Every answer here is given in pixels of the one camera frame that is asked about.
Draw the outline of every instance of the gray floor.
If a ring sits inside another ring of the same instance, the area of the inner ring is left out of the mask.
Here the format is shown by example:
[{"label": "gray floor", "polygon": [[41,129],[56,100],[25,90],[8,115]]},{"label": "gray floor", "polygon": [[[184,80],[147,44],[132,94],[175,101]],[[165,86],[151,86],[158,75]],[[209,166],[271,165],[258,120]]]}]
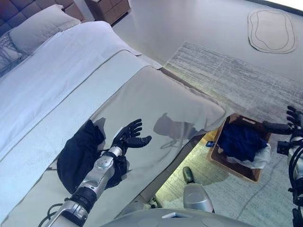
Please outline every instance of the gray floor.
[{"label": "gray floor", "polygon": [[244,0],[129,0],[132,11],[114,26],[130,46],[164,64],[188,41],[303,81],[303,17],[290,14],[295,51],[271,54],[248,42],[247,16],[266,8]]}]

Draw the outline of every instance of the beige bath mat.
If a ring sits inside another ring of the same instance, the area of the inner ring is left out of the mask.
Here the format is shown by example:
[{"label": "beige bath mat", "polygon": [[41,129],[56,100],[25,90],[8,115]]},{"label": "beige bath mat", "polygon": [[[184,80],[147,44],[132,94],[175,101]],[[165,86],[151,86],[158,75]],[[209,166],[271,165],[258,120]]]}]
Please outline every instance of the beige bath mat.
[{"label": "beige bath mat", "polygon": [[290,17],[280,10],[258,9],[248,16],[250,44],[267,53],[289,53],[296,48]]}]

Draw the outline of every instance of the blue tag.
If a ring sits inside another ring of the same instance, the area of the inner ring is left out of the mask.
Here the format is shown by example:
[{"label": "blue tag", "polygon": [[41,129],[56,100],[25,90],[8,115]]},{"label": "blue tag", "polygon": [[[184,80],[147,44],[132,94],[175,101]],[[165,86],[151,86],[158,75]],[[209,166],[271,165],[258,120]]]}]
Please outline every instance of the blue tag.
[{"label": "blue tag", "polygon": [[214,142],[208,141],[205,146],[207,146],[208,148],[212,148],[214,146]]}]

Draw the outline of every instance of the white duvet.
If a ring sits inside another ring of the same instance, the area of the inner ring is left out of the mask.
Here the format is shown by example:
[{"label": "white duvet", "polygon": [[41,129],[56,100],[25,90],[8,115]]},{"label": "white duvet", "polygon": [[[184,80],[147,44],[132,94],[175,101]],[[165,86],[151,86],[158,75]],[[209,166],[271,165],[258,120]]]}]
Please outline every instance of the white duvet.
[{"label": "white duvet", "polygon": [[140,54],[108,23],[87,22],[57,33],[5,75],[0,81],[0,161],[70,92],[121,50]]}]

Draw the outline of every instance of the blue clothing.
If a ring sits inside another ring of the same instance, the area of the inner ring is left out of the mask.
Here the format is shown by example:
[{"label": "blue clothing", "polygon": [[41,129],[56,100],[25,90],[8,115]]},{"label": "blue clothing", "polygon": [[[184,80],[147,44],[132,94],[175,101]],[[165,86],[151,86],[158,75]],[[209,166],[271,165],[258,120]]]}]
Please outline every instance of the blue clothing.
[{"label": "blue clothing", "polygon": [[225,125],[218,141],[227,156],[251,162],[256,152],[267,146],[266,143],[254,129],[235,124]]}]

